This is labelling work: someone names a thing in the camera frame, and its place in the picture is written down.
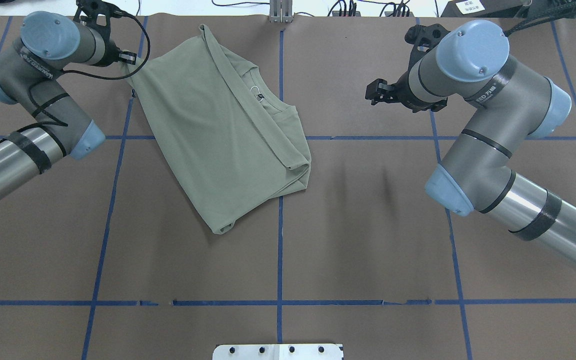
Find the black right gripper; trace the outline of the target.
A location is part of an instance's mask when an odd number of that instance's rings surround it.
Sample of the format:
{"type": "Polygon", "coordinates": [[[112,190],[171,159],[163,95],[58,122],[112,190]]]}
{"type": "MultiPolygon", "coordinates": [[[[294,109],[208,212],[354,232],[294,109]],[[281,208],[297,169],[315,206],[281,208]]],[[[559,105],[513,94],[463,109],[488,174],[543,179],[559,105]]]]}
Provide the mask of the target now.
{"type": "Polygon", "coordinates": [[[372,106],[378,103],[399,103],[414,113],[445,109],[448,98],[429,91],[423,85],[419,71],[425,55],[436,48],[449,33],[450,31],[439,23],[416,24],[410,27],[404,35],[404,41],[413,46],[407,71],[393,84],[388,84],[384,79],[373,80],[366,86],[365,99],[369,100],[372,106]]]}

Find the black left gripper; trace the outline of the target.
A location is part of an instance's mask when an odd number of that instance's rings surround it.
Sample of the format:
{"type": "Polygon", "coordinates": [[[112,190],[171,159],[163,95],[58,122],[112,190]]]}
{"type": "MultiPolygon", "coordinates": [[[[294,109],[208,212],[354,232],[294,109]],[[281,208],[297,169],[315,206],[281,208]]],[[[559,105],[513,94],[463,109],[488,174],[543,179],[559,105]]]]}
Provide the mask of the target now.
{"type": "Polygon", "coordinates": [[[90,29],[94,39],[94,51],[87,65],[110,66],[121,62],[135,65],[137,54],[128,50],[121,50],[111,39],[111,19],[130,18],[137,20],[115,4],[103,0],[76,0],[77,10],[73,21],[90,29]]]}

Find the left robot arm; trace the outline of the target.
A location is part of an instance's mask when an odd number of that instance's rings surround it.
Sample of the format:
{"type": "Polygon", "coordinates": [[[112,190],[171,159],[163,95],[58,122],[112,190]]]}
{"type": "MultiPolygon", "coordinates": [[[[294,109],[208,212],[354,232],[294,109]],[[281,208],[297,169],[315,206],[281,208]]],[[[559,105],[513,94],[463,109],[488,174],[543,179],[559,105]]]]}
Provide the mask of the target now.
{"type": "Polygon", "coordinates": [[[83,159],[106,135],[58,82],[69,64],[134,65],[137,54],[111,37],[111,20],[135,14],[103,0],[78,0],[73,18],[34,11],[19,37],[0,53],[0,102],[19,104],[33,123],[0,139],[0,200],[63,158],[83,159]]]}

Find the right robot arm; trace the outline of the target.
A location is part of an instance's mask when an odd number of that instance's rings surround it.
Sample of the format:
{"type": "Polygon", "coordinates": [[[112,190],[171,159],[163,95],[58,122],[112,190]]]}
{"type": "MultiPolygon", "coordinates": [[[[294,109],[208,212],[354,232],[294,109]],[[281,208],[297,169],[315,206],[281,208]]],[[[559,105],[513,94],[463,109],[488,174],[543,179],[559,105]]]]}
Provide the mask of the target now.
{"type": "Polygon", "coordinates": [[[564,123],[570,95],[512,56],[505,32],[489,20],[455,30],[417,24],[404,39],[413,46],[407,70],[393,84],[368,84],[371,105],[438,112],[458,95],[475,109],[426,182],[426,194],[462,217],[487,214],[576,269],[576,207],[508,166],[523,141],[543,139],[564,123]]]}

